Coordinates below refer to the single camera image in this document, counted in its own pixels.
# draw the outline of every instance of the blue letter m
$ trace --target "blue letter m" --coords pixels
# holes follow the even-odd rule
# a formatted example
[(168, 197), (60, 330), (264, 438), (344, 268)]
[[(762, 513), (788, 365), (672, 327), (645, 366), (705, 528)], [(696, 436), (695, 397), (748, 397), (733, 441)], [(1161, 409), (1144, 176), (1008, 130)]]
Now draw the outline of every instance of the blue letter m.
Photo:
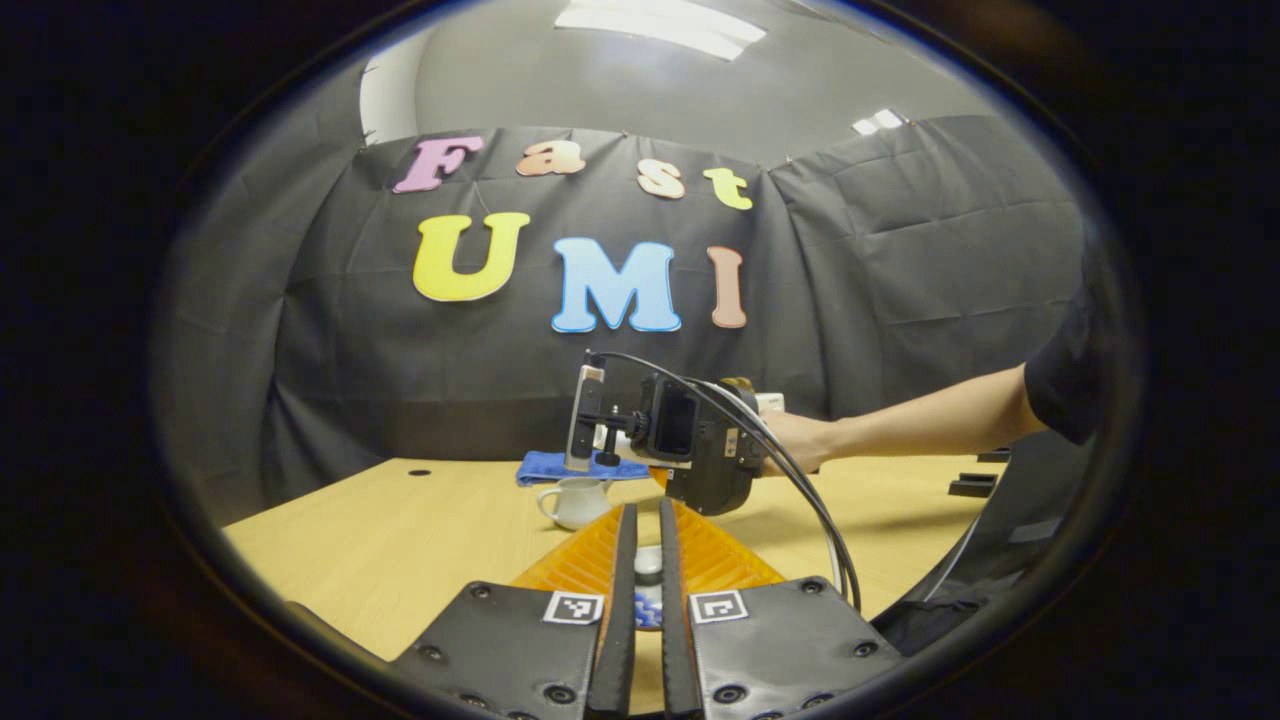
[(667, 265), (676, 255), (658, 242), (641, 242), (614, 270), (600, 243), (589, 237), (564, 237), (556, 241), (556, 252), (564, 258), (564, 300), (552, 327), (562, 333), (585, 333), (595, 328), (595, 315), (586, 309), (586, 293), (612, 329), (636, 299), (631, 327), (641, 332), (673, 332), (680, 328), (680, 315), (671, 309), (671, 282)]

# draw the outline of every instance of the blue cloth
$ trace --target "blue cloth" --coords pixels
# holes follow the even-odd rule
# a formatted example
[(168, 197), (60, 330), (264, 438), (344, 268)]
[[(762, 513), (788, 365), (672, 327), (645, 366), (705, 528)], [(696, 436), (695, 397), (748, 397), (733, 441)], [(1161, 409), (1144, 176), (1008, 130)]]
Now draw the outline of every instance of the blue cloth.
[(648, 477), (649, 468), (639, 462), (623, 460), (617, 468), (608, 468), (596, 462), (595, 456), (591, 456), (591, 470), (581, 473), (564, 466), (563, 452), (535, 452), (530, 450), (525, 454), (525, 461), (520, 464), (520, 469), (516, 470), (516, 484), (529, 487), (538, 483), (553, 483), (562, 478), (634, 480)]

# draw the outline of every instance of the black sleeve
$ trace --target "black sleeve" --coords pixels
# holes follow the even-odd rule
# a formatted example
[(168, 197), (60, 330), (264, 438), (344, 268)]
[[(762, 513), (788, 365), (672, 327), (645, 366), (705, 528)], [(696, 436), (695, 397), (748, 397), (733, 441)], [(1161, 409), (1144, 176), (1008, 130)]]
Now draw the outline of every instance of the black sleeve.
[(1032, 411), (1050, 429), (1080, 445), (1098, 423), (1098, 368), (1102, 352), (1098, 313), (1098, 256), (1088, 223), (1080, 261), (1080, 286), (1052, 338), (1027, 361), (1024, 382)]

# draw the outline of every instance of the white pitcher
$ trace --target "white pitcher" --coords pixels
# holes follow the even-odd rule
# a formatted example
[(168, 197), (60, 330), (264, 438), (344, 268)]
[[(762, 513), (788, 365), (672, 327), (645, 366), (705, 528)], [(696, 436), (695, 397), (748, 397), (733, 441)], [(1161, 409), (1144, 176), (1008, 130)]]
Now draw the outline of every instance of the white pitcher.
[[(557, 525), (576, 530), (609, 511), (612, 506), (604, 493), (612, 484), (612, 479), (564, 478), (556, 487), (538, 493), (538, 509)], [(557, 496), (556, 510), (548, 512), (543, 500), (553, 495)]]

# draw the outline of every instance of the wooden table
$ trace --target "wooden table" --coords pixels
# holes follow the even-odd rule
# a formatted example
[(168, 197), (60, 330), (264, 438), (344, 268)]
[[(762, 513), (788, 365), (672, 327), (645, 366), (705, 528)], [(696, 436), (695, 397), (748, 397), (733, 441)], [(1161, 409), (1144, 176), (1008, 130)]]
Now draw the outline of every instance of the wooden table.
[[(570, 536), (534, 506), (550, 486), (516, 484), (518, 462), (394, 459), (225, 528), (282, 598), (297, 601), (394, 660), (471, 580), (506, 584)], [(986, 500), (947, 495), (963, 457), (858, 457), (813, 475), (852, 556), (863, 615), (876, 616), (955, 544)], [(411, 470), (430, 470), (412, 475)], [(658, 544), (652, 479), (620, 480), (639, 503), (640, 544)], [(713, 520), (787, 579), (831, 577), (822, 528), (786, 478), (755, 480), (746, 503)], [(662, 708), (660, 633), (637, 633), (632, 712)]]

